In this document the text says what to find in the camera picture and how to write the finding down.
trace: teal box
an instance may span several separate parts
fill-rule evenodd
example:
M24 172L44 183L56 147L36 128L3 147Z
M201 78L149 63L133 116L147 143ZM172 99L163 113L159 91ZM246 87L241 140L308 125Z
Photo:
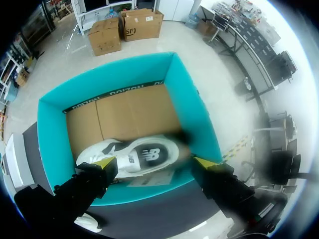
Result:
M164 82L182 129L192 139L188 144L191 152L212 162L222 161L209 114L179 56L173 52L136 56L75 76L39 100L39 149L52 191L55 185L63 184L75 173L63 111L106 92L155 81ZM96 199L92 206L123 204L154 197L193 179L189 165L185 165L178 174L174 174L169 185L127 187L128 183L113 184L104 197Z

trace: shoe box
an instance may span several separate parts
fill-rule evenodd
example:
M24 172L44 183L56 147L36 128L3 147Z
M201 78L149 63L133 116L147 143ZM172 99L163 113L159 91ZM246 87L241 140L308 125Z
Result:
M205 105L174 52L110 62L69 79L39 100L37 127L52 189L74 174L82 150L107 138L126 141L182 132L191 153L217 163L222 159ZM171 177L161 186L145 186L139 179L112 184L92 206L150 198L193 180L189 163L169 174L159 171L157 177Z

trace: shoe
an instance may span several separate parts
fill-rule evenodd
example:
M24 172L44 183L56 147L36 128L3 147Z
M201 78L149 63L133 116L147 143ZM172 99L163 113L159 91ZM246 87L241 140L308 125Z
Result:
M106 139L86 148L77 158L76 165L113 156L118 164L115 178L138 177L176 162L179 149L175 142L163 135L139 138L130 143Z

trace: yellow tape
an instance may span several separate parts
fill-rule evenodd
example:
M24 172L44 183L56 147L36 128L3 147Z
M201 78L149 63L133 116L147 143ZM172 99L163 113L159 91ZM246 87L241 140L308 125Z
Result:
M102 159L101 161L98 161L98 162L95 162L92 164L99 165L99 166L101 166L102 169L104 169L105 166L108 165L114 158L115 157L105 158L105 159Z

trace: new balance logo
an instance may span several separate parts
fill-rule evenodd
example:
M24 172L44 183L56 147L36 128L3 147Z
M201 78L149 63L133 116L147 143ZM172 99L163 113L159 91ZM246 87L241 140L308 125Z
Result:
M150 151L143 150L142 156L146 161L153 161L153 160L157 160L160 157L159 153L160 153L160 149L154 148L154 149L151 149Z
M130 162L130 163L134 163L133 156L131 156L130 154L129 154L129 162Z

